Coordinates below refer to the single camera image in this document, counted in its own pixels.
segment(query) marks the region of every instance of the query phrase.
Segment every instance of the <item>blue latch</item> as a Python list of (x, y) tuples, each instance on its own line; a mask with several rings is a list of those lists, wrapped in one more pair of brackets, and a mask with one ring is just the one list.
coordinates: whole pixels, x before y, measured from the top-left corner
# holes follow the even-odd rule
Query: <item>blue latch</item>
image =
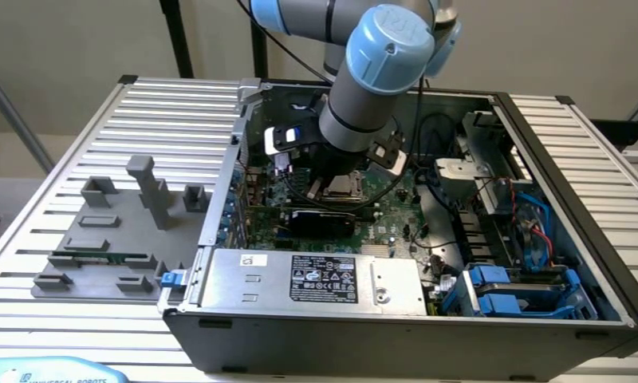
[(574, 306), (558, 307), (553, 311), (522, 311), (518, 299), (508, 294), (486, 294), (478, 302), (488, 317), (566, 319), (574, 312)]
[(510, 283), (509, 273), (501, 266), (476, 266), (470, 269), (470, 280), (474, 286), (486, 283)]
[(184, 273), (166, 272), (161, 278), (161, 287), (176, 288), (182, 285)]

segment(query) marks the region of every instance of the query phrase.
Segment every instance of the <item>capacitor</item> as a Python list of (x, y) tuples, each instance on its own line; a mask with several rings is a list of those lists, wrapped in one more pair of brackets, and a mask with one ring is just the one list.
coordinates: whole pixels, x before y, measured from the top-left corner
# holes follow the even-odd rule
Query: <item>capacitor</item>
[(229, 202), (224, 205), (224, 212), (225, 213), (233, 213), (234, 212), (234, 203)]
[(412, 193), (413, 193), (412, 204), (417, 205), (418, 203), (421, 203), (421, 195), (418, 194), (418, 191), (416, 190), (416, 188), (412, 189)]
[(409, 192), (406, 191), (406, 189), (400, 188), (394, 192), (394, 195), (397, 196), (400, 202), (404, 202), (406, 200), (406, 196), (409, 195)]
[(429, 233), (430, 233), (430, 229), (428, 228), (428, 225), (425, 225), (424, 227), (421, 227), (420, 238), (424, 239)]
[(222, 217), (222, 219), (220, 220), (220, 227), (221, 228), (226, 228), (229, 227), (229, 225), (232, 224), (232, 216), (230, 215), (225, 215)]
[(390, 258), (394, 258), (394, 237), (390, 237), (388, 239), (388, 255)]

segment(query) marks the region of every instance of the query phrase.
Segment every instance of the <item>gray 3d printed holder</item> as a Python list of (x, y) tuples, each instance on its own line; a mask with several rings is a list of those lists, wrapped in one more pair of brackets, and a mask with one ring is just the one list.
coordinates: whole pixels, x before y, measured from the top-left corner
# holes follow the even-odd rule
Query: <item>gray 3d printed holder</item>
[(156, 300), (162, 274), (192, 265), (208, 210), (202, 185), (168, 191), (150, 156), (132, 156), (126, 171), (140, 190), (117, 190), (90, 177), (74, 223), (45, 270), (34, 277), (36, 298)]

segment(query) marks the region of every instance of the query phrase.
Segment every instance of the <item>warning label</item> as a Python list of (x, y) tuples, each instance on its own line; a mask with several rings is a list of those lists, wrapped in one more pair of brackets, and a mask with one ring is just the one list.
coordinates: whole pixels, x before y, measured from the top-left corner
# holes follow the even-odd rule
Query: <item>warning label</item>
[(358, 303), (354, 259), (294, 255), (290, 299), (296, 302)]

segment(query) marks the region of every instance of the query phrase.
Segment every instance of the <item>blue tab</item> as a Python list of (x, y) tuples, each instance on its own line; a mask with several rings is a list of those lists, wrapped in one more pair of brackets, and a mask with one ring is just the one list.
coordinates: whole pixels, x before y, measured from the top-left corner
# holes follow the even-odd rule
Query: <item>blue tab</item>
[(172, 272), (165, 273), (161, 278), (161, 287), (174, 288), (181, 286), (182, 277), (184, 277), (182, 273), (172, 273)]
[(485, 283), (510, 283), (509, 273), (501, 266), (478, 266)]
[(518, 299), (513, 295), (486, 294), (478, 302), (482, 314), (488, 316), (518, 317), (522, 314)]

